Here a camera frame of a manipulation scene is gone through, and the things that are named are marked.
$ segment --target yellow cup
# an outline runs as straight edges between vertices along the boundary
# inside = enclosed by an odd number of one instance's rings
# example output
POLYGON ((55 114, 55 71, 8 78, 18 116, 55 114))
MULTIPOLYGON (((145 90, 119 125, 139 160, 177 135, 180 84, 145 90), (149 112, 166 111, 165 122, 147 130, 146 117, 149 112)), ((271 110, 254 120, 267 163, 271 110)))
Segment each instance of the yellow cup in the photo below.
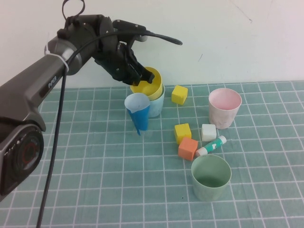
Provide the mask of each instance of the yellow cup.
POLYGON ((148 96, 150 101, 154 101, 162 95, 162 76, 152 67, 146 67, 147 70, 154 74, 154 79, 151 84, 146 81, 141 81, 138 86, 130 86, 133 93, 143 93, 148 96))

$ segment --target white wall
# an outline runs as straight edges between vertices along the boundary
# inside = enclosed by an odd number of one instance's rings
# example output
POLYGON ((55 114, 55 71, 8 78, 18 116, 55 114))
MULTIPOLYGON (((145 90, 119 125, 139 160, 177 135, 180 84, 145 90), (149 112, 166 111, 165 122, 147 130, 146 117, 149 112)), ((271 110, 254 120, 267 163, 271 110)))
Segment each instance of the white wall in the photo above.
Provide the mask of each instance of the white wall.
MULTIPOLYGON (((43 56, 47 34, 63 28, 62 0, 0 0, 0 85, 43 56)), ((71 0, 74 15, 81 1, 71 0)), ((304 79, 303 0, 86 0, 85 14, 138 23, 183 41, 133 47, 165 84, 304 79)), ((121 85, 88 62, 69 87, 121 85)))

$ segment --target cup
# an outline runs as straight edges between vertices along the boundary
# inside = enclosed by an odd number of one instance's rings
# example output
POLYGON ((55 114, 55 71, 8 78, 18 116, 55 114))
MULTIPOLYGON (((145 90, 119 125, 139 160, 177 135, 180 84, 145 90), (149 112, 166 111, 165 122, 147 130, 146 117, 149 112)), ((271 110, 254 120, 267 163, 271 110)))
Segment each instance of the cup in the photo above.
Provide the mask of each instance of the cup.
POLYGON ((143 93, 146 94, 150 101, 154 101, 162 95, 162 76, 161 74, 152 67, 145 67, 148 71, 154 74, 154 79, 152 83, 146 81, 140 81, 138 86, 131 85, 130 89, 133 93, 143 93))
POLYGON ((202 155, 191 167, 193 191, 201 201, 215 201, 231 179, 228 163, 214 154, 202 155))
POLYGON ((124 106, 135 125, 137 133, 141 135, 140 131, 148 129, 150 100, 147 95, 142 93, 135 93, 128 95, 124 100, 124 106))
POLYGON ((241 104, 242 97, 236 91, 228 88, 213 90, 209 95, 210 123, 218 129, 230 127, 241 104))
POLYGON ((150 101, 149 117, 157 117, 162 112, 163 99, 165 97, 165 86, 162 85, 162 94, 154 101, 150 101))

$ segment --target yellow cube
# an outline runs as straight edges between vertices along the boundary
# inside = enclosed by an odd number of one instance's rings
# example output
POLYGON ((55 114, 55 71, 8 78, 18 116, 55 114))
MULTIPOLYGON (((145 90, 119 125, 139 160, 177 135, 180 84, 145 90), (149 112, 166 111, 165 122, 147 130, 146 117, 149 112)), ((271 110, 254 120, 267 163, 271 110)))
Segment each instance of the yellow cube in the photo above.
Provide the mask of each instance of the yellow cube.
POLYGON ((179 105, 183 105, 188 96, 188 88, 182 87, 180 85, 175 86, 171 100, 174 103, 178 103, 179 105))
POLYGON ((191 139, 191 130, 188 123, 174 126, 176 143, 179 145, 184 137, 191 139))

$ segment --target tube cap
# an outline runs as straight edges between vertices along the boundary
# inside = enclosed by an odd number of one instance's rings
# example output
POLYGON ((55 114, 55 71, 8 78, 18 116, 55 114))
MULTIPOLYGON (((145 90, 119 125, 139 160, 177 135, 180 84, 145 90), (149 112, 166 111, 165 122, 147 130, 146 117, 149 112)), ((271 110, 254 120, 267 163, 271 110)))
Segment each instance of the tube cap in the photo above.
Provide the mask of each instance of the tube cap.
POLYGON ((208 154, 208 151, 206 150, 205 147, 202 147, 202 148, 198 149, 197 151, 195 151, 195 155, 197 157, 200 157, 200 156, 205 155, 205 154, 208 154))

